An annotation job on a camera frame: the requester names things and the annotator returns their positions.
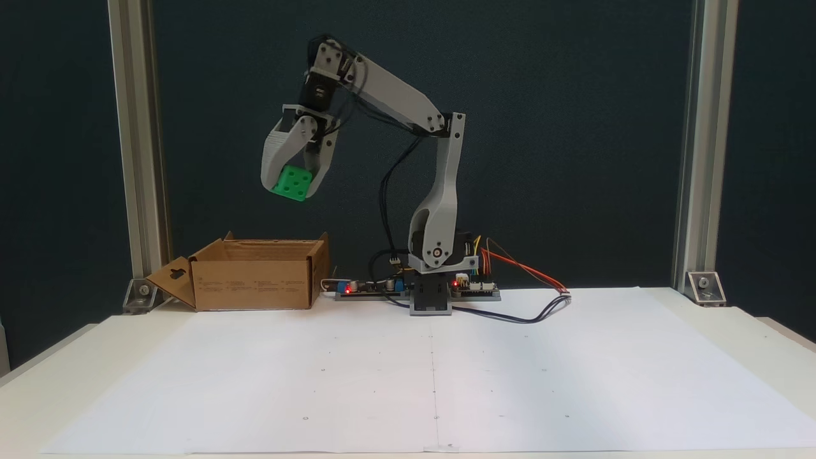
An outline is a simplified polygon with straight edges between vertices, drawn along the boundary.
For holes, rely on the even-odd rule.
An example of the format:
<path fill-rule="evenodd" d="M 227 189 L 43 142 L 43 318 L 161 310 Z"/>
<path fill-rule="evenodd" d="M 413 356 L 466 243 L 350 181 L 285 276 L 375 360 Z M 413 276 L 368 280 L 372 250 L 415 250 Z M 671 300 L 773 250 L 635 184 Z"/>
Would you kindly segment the wide ribbed grey gripper finger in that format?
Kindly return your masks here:
<path fill-rule="evenodd" d="M 261 183 L 270 192 L 308 192 L 312 174 L 306 166 L 304 165 L 303 171 L 296 171 L 294 177 L 284 171 L 284 168 L 298 154 L 303 154 L 304 160 L 304 149 L 315 138 L 295 131 L 283 133 L 279 129 L 281 125 L 282 121 L 279 121 L 263 144 Z"/>

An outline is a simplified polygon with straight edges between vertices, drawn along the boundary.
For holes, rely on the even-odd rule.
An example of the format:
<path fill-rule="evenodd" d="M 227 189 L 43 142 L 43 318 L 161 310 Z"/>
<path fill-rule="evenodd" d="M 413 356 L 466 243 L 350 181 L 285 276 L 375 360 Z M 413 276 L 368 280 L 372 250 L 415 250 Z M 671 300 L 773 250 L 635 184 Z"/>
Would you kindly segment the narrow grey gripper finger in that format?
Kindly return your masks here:
<path fill-rule="evenodd" d="M 324 135 L 314 142 L 309 142 L 304 149 L 304 165 L 312 174 L 306 198 L 311 198 L 317 192 L 323 179 L 332 165 L 332 157 L 337 145 L 339 131 Z"/>

